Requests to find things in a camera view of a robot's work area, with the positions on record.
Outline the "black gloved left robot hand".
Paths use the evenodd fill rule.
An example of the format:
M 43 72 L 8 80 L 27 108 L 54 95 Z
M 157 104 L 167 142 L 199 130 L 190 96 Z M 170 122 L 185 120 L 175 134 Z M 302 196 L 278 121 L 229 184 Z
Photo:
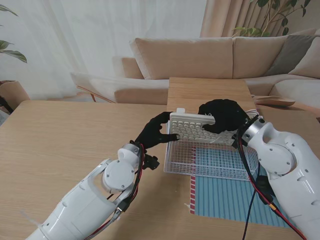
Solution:
M 135 143 L 142 144 L 144 149 L 152 148 L 158 144 L 164 144 L 169 142 L 178 141 L 180 135 L 173 134 L 164 134 L 161 133 L 162 124 L 166 124 L 170 120 L 169 111 L 164 111 L 157 116 L 153 117 L 135 139 Z

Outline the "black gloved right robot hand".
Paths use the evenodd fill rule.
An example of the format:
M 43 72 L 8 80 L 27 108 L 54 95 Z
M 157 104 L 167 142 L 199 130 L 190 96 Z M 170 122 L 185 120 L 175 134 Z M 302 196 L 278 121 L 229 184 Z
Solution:
M 220 134 L 224 131 L 236 131 L 250 120 L 247 113 L 236 101 L 230 99 L 214 99 L 198 108 L 199 115 L 211 115 L 214 117 L 214 124 L 205 124 L 205 131 Z

